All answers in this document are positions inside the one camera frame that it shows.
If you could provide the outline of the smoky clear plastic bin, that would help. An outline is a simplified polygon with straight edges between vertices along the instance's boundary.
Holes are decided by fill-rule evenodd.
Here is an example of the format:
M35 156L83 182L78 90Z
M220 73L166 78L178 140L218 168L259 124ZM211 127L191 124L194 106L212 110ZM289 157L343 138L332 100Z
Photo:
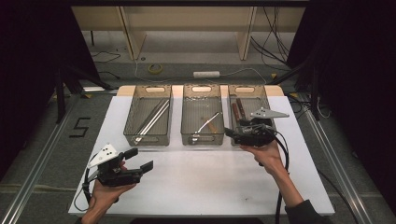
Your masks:
M123 134L131 146L168 146L172 87L136 86Z
M235 129L239 122L235 121L233 114L232 103L236 103L236 98L240 98L245 110L246 119L251 119L250 114L261 107L270 109L267 94L264 86L260 85L229 85L228 98L230 110L230 124L229 129ZM231 140L233 146L238 146L233 139Z
M191 136L203 124L203 118L211 118L216 112L219 115L212 120L217 133L211 133L207 127L200 133L196 144ZM224 120L220 85L188 84L183 87L182 119L180 133L185 146L219 146L223 143Z

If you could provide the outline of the black metal stand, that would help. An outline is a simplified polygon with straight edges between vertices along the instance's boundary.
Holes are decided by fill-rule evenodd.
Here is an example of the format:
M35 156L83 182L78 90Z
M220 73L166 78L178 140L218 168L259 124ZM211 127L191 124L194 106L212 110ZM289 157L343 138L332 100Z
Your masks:
M102 81L99 75L91 75L80 68L72 65L61 67L55 73L55 90L57 97L58 107L58 118L57 123L60 123L66 114L65 99L64 99L64 87L70 90L72 94L82 94L85 90L83 89L80 80L86 79L92 84L103 88L104 90L112 90L112 87Z
M297 91L310 91L311 113L316 120L319 120L318 112L318 69L315 66L314 59L307 58L301 64L292 68L283 76L276 78L270 82L270 85L277 85L289 78L298 76L294 84Z

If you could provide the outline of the white power strip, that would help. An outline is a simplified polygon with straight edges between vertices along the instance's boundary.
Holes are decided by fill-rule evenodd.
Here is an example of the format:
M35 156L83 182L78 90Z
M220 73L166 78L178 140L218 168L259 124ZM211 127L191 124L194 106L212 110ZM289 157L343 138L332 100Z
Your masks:
M220 77L219 71L201 71L201 72L193 72L194 78L217 78Z

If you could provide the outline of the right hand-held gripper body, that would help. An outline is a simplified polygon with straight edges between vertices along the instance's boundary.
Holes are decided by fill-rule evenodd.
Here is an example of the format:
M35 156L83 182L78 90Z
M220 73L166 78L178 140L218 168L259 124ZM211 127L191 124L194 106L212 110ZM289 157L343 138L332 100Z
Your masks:
M276 128L273 119L288 118L290 115L271 109L263 108L252 112L251 119L257 119L259 124L252 126L238 125L234 130L239 133L240 137L233 141L237 145L262 147L268 145L276 139Z

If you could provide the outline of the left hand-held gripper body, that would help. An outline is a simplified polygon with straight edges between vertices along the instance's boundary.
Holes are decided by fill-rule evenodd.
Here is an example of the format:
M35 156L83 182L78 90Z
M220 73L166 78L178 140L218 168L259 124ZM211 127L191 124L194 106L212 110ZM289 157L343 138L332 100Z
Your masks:
M118 187L139 183L142 175L135 170L127 170L121 167L123 152L118 152L111 144L104 145L99 152L94 155L87 165L87 172L96 167L97 170L87 176L90 183L97 179L103 186Z

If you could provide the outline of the yellow tape roll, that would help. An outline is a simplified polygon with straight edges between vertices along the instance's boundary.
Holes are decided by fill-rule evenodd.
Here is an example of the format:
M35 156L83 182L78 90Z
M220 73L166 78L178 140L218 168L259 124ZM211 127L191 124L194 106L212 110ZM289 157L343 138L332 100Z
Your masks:
M151 65L148 67L148 72L149 72L150 74L152 74L152 75L158 75L158 74L160 74L162 71L163 71L163 66L162 66L161 64L154 63L154 64L151 64Z

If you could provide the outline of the aluminium floor rail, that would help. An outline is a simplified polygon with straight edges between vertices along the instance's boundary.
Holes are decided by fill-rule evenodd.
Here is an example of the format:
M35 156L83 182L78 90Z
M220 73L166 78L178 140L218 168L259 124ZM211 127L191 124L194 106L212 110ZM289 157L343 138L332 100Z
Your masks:
M40 150L40 154L35 160L35 163L32 166L30 172L28 173L22 184L19 186L19 188L16 190L14 199L10 202L10 205L5 212L5 215L0 219L1 224L17 223L25 205L27 204L30 196L34 191L38 179L42 175L50 159L53 150L58 144L61 134L64 131L64 127L69 120L70 114L73 111L78 100L79 97L77 95L71 96L66 106L63 117L55 124L47 139L46 144Z
M314 131L319 144L332 167L332 171L340 185L340 190L343 191L347 204L351 208L353 215L356 217L359 224L373 224L364 202L356 190L351 179L347 175L346 169L338 158L328 135L325 133L322 125L316 120L314 115L307 111L305 113L312 130Z

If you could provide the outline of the dark curtain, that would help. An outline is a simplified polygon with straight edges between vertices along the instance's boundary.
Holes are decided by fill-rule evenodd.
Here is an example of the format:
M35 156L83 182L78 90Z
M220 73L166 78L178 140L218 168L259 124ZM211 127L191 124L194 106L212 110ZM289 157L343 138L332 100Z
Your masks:
M56 86L99 78L67 0L0 0L0 179Z
M396 215L396 0L308 0L288 64L318 91Z

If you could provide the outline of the person's right hand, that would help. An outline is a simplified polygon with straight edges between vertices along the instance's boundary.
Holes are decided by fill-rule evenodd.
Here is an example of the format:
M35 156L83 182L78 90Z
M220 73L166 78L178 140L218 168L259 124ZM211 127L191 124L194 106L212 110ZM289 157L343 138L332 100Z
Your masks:
M240 148L251 153L255 161L260 163L269 175L276 176L287 172L276 141L262 147L241 145Z

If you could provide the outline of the shiny metal spoon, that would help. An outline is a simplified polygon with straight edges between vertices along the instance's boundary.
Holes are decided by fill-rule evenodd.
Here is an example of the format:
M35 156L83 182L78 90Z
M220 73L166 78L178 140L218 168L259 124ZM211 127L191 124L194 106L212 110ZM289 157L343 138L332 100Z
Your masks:
M211 133L218 132L217 128L212 123L212 120L215 119L218 115L219 115L219 112L216 112L210 119L204 118L204 124L197 131L195 131L194 134L191 136L191 142L193 144L197 143L199 135L204 127L207 127Z

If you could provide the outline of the wooden-handled fork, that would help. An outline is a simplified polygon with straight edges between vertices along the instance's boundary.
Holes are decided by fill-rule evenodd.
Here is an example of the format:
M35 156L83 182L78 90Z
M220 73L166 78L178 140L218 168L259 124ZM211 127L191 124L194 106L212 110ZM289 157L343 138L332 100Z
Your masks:
M242 105L241 99L240 98L236 98L236 103L237 103L241 118L242 119L246 119L247 117L246 117L245 110L244 110L244 107Z

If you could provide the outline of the person's left hand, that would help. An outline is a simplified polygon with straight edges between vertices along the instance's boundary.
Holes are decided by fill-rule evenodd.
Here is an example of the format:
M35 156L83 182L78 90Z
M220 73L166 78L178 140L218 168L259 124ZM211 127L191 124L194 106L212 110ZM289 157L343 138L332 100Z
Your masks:
M103 186L99 181L95 181L92 198L89 202L87 213L95 214L96 216L103 216L113 203L121 196L122 193L134 188L135 184L108 187Z

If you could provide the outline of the beige wooden desk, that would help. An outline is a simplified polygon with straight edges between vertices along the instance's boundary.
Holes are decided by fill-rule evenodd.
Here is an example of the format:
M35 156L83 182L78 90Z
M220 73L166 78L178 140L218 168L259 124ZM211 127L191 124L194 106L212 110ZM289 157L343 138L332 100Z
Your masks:
M254 32L268 32L277 20L280 32L297 31L304 7L73 7L82 31L122 31L132 59L139 56L148 31L233 32L239 58L248 57Z

